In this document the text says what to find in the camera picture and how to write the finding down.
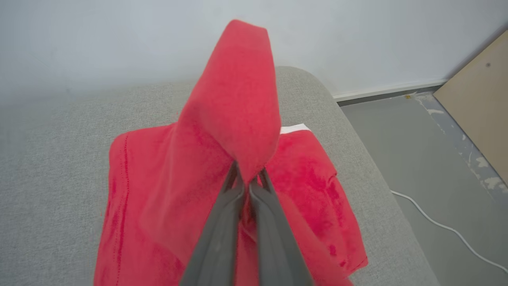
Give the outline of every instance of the gray upholstery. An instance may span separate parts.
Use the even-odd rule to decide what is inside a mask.
[[[192,82],[0,109],[0,285],[90,285],[107,203],[108,149],[178,118]],[[277,68],[285,126],[305,123],[335,164],[369,258],[357,285],[438,285],[379,170],[330,93]]]

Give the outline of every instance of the wooden board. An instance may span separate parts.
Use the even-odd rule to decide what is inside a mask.
[[[508,31],[434,96],[508,183]]]

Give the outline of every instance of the red fabric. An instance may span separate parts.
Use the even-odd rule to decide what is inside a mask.
[[[336,171],[310,131],[279,135],[265,29],[232,21],[177,123],[131,131],[110,149],[95,285],[176,285],[233,160],[264,166],[318,285],[350,285],[367,264]],[[256,226],[244,212],[236,285],[257,285]]]

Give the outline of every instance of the red towel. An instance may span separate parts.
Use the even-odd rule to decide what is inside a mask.
[[[120,135],[95,285],[176,285],[231,163],[245,182],[264,166],[318,285],[350,285],[367,264],[336,171],[310,131],[280,135],[265,29],[232,21],[177,123]],[[256,226],[245,211],[236,285],[257,285]]]

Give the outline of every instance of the power cord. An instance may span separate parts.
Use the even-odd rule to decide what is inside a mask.
[[[471,250],[471,252],[472,252],[474,255],[476,255],[478,258],[480,258],[481,260],[483,260],[483,261],[485,261],[485,262],[487,262],[487,263],[489,263],[489,264],[492,264],[492,265],[494,265],[495,267],[498,267],[498,268],[502,269],[504,272],[508,273],[508,269],[507,269],[507,268],[505,268],[504,266],[499,265],[499,264],[497,264],[497,263],[495,263],[495,262],[492,262],[492,261],[490,261],[490,260],[486,259],[485,257],[483,257],[483,256],[479,255],[479,254],[478,254],[478,253],[477,253],[477,252],[476,252],[476,251],[475,251],[475,250],[474,250],[474,249],[473,249],[473,248],[469,245],[469,243],[467,243],[467,241],[464,239],[464,237],[463,237],[463,236],[462,236],[462,235],[461,235],[458,231],[456,231],[456,230],[454,230],[453,228],[451,228],[451,227],[449,227],[449,226],[446,226],[446,225],[444,225],[444,224],[440,224],[439,222],[436,222],[435,220],[433,220],[432,218],[430,218],[430,217],[429,217],[429,216],[428,216],[428,215],[427,215],[427,214],[426,214],[426,213],[422,210],[422,208],[420,208],[420,206],[419,206],[419,205],[415,202],[415,200],[414,200],[414,199],[412,199],[410,196],[407,196],[407,195],[405,195],[405,194],[398,193],[398,192],[396,192],[396,191],[392,191],[392,190],[390,190],[390,191],[392,192],[392,194],[395,194],[395,195],[397,195],[397,196],[401,196],[401,197],[403,197],[403,198],[406,198],[406,199],[410,200],[410,201],[411,201],[411,203],[413,203],[413,205],[415,205],[415,207],[416,207],[416,208],[417,208],[417,209],[418,209],[418,210],[419,210],[419,211],[423,214],[423,216],[424,216],[426,219],[428,219],[430,222],[432,222],[432,223],[434,223],[435,225],[440,226],[440,227],[442,227],[442,228],[444,228],[444,229],[446,229],[446,230],[449,230],[449,231],[453,231],[453,232],[455,232],[455,234],[459,236],[459,238],[462,240],[462,242],[464,242],[464,244],[467,246],[467,248],[469,248],[469,250]]]

